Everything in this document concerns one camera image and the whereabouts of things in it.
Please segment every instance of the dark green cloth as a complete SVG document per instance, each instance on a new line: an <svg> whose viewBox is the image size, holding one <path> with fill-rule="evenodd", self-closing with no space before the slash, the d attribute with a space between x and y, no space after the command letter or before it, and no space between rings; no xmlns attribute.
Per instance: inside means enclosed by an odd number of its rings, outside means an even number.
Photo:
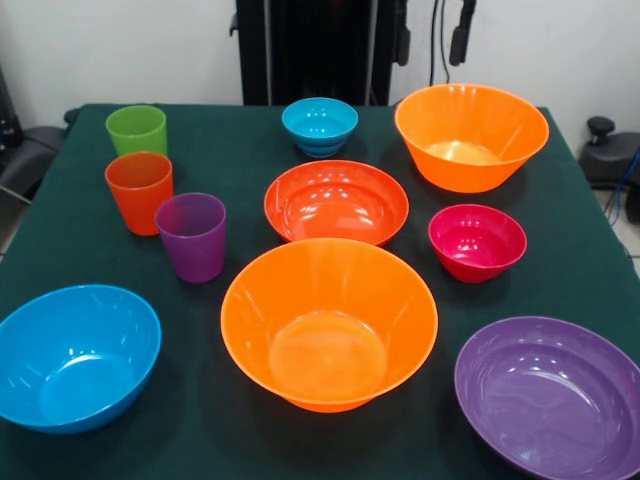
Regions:
<svg viewBox="0 0 640 480"><path fill-rule="evenodd" d="M457 195L418 174L391 108L363 108L337 157L376 165L406 189L411 214L387 248L431 288L438 339L420 371L390 394L344 414L300 410L235 366L219 328L233 277L280 243L263 214L267 186L305 160L280 124L281 109L162 107L176 192L213 193L228 208L225 270L192 286L174 276L160 239L131 235L113 203L104 169L115 152L104 122L114 108L82 108L0 264L0 318L52 289L116 284L156 308L160 358L139 401L102 430L55 437L0 421L2 479L520 478L474 434L454 395L456 355L474 331L514 315L555 316L640 361L640 284L552 121L547 147L506 184ZM442 269L427 222L459 202L492 205L521 222L529 249L511 271L467 285Z"/></svg>

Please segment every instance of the blue bowl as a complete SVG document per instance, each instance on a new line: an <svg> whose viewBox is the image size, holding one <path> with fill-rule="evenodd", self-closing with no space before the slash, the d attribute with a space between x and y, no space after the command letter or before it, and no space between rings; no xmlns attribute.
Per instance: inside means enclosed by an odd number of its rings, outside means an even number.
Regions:
<svg viewBox="0 0 640 480"><path fill-rule="evenodd" d="M101 427L141 392L161 341L155 311L128 290L42 295L0 324L0 416L46 433Z"/></svg>
<svg viewBox="0 0 640 480"><path fill-rule="evenodd" d="M326 158L347 141L358 124L358 113L333 98L305 98L282 112L282 123L305 154Z"/></svg>

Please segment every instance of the large orange bowl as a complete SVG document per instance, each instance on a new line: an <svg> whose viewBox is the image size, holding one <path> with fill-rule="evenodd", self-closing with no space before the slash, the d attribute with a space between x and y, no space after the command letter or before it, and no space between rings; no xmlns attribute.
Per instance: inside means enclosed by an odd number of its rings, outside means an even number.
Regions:
<svg viewBox="0 0 640 480"><path fill-rule="evenodd" d="M549 139L535 106L481 85L418 90L400 102L395 121L422 176L460 193L498 187Z"/></svg>
<svg viewBox="0 0 640 480"><path fill-rule="evenodd" d="M407 380L438 329L422 278L395 255L339 238L288 243L231 283L221 328L254 382L315 412L356 408Z"/></svg>
<svg viewBox="0 0 640 480"><path fill-rule="evenodd" d="M288 241L350 238L388 242L409 215L402 186L382 170L349 160L322 160L287 170L264 197L271 226Z"/></svg>

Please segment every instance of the plastic bowl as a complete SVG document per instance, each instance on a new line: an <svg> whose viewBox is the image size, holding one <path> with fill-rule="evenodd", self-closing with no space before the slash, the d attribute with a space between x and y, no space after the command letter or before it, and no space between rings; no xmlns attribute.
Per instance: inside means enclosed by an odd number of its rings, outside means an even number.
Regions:
<svg viewBox="0 0 640 480"><path fill-rule="evenodd" d="M138 396L158 357L158 316L138 295L80 285L0 324L0 416L46 433L101 427Z"/></svg>
<svg viewBox="0 0 640 480"><path fill-rule="evenodd" d="M327 158L347 141L358 113L334 98L304 98L282 112L282 123L294 143L312 158Z"/></svg>
<svg viewBox="0 0 640 480"><path fill-rule="evenodd" d="M442 265L467 283L489 280L527 250L527 235L513 218L484 205L454 205L429 222L429 239Z"/></svg>
<svg viewBox="0 0 640 480"><path fill-rule="evenodd" d="M462 411L504 458L552 480L640 473L640 369L595 333L554 318L515 317L462 347Z"/></svg>
<svg viewBox="0 0 640 480"><path fill-rule="evenodd" d="M438 328L422 278L391 253L355 240L288 243L231 283L221 328L254 382L307 410L356 408L407 380Z"/></svg>
<svg viewBox="0 0 640 480"><path fill-rule="evenodd" d="M549 138L536 107L481 85L418 90L400 102L395 121L422 176L460 193L501 185Z"/></svg>
<svg viewBox="0 0 640 480"><path fill-rule="evenodd" d="M287 241L337 237L382 245L407 220L409 199L382 170L347 160L321 160L280 175L267 190L264 211Z"/></svg>

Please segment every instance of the cup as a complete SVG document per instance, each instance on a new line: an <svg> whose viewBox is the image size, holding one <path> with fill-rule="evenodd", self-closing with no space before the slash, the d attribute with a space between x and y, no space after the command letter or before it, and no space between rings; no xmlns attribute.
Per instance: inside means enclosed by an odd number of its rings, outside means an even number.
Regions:
<svg viewBox="0 0 640 480"><path fill-rule="evenodd" d="M116 158L104 177L127 228L136 235L157 235L154 217L173 196L173 167L159 153L136 152Z"/></svg>
<svg viewBox="0 0 640 480"><path fill-rule="evenodd" d="M227 211L206 193L184 193L156 212L160 238L176 275L188 283L214 279L224 265Z"/></svg>
<svg viewBox="0 0 640 480"><path fill-rule="evenodd" d="M107 118L107 131L118 155L131 152L167 154L167 117L152 105L132 105Z"/></svg>

